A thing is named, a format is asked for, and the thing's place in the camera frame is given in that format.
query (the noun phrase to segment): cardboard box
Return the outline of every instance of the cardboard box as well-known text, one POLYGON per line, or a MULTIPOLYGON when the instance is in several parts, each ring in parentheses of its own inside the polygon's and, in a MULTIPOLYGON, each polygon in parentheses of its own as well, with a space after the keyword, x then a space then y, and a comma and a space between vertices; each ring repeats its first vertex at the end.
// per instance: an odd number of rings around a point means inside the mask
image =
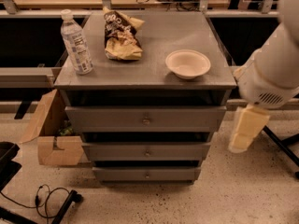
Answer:
POLYGON ((41 165, 77 165, 84 153, 79 136, 56 133, 67 120, 65 104, 60 93, 53 90, 42 96, 20 143, 37 138, 38 161, 41 165))

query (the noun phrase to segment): gray countertop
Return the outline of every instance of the gray countertop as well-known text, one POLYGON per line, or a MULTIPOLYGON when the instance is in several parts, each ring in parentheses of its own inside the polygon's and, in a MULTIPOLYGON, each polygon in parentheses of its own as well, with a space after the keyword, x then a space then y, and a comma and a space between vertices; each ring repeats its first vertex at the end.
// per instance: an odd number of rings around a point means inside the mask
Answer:
POLYGON ((79 76, 67 59, 58 76, 58 89, 215 89, 236 86, 205 16, 200 12, 124 10, 123 13, 145 23, 138 31, 143 54, 139 61, 119 62, 107 58, 104 48, 105 21, 102 11, 94 11, 84 26, 93 58, 91 73, 79 76), (178 49, 193 49, 211 62, 207 74, 183 80, 165 65, 166 56, 178 49))

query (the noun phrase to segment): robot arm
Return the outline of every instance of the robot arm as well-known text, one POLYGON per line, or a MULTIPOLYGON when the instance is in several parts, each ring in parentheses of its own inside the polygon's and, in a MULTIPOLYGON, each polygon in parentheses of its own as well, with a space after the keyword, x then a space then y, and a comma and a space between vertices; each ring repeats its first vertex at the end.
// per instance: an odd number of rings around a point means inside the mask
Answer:
POLYGON ((247 150, 270 119, 267 109, 286 104, 299 93, 299 0, 278 0, 280 25, 260 49, 234 73, 240 95, 229 149, 247 150))

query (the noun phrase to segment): table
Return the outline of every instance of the table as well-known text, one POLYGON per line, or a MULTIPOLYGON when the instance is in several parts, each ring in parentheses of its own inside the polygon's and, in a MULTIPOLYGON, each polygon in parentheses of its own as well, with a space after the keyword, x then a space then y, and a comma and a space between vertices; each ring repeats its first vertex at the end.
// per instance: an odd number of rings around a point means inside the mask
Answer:
POLYGON ((104 53, 104 19, 94 12, 84 30, 94 68, 75 74, 67 59, 54 86, 100 181, 194 181, 220 126, 235 80, 200 12, 124 11, 145 21, 140 61, 104 53), (165 57, 194 49, 211 61, 202 77, 171 73, 165 57))

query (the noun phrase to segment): speckled floor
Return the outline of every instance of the speckled floor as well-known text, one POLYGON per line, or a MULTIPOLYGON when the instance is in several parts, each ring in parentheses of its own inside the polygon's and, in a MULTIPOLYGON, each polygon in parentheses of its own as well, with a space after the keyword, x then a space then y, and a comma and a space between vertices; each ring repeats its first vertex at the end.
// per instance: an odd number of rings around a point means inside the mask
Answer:
MULTIPOLYGON (((3 193, 34 205, 37 189, 43 184, 76 190, 84 200, 70 206, 62 223, 299 223, 299 181, 293 175, 299 168, 264 133, 246 153, 227 151, 233 114, 227 112, 214 135, 202 173, 193 185, 102 185, 86 163, 71 168, 40 166, 34 140, 20 146, 14 161, 22 168, 3 193)), ((30 115, 21 120, 13 117, 0 114, 0 139, 18 143, 30 115)), ((269 127, 280 138, 297 133, 299 111, 272 111, 269 127)), ((57 212, 65 197, 66 192, 59 190, 50 198, 50 214, 57 212)), ((20 207, 2 196, 0 205, 37 223, 47 223, 35 209, 20 207)))

